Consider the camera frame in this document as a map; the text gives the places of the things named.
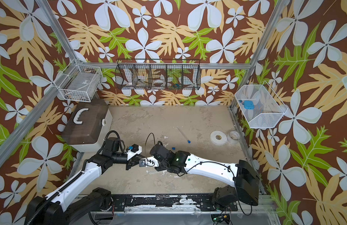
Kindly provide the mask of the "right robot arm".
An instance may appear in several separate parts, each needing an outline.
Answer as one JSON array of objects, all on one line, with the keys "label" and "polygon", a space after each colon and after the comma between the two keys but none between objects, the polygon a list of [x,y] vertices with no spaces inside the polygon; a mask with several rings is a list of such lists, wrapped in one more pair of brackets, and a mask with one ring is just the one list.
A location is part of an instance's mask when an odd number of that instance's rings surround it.
[{"label": "right robot arm", "polygon": [[161,142],[151,149],[150,155],[143,161],[146,166],[155,167],[158,171],[166,170],[178,176],[201,175],[227,184],[214,191],[212,204],[216,209],[224,210],[236,203],[250,206],[257,206],[259,203],[260,179],[255,169],[245,160],[239,160],[238,163],[216,162],[186,151],[172,152]]}]

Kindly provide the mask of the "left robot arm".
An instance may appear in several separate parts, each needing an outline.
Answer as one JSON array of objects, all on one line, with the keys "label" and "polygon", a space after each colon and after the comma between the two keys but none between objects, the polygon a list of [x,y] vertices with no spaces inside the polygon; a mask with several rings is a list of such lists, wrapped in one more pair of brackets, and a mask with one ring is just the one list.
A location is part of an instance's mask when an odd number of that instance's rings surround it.
[{"label": "left robot arm", "polygon": [[116,137],[106,135],[102,147],[84,161],[82,170],[55,191],[28,204],[26,225],[70,225],[90,212],[111,208],[111,192],[104,188],[94,189],[81,200],[75,198],[112,165],[123,164],[129,170],[143,158],[141,146],[134,144],[126,148],[118,132],[109,131],[112,133]]}]

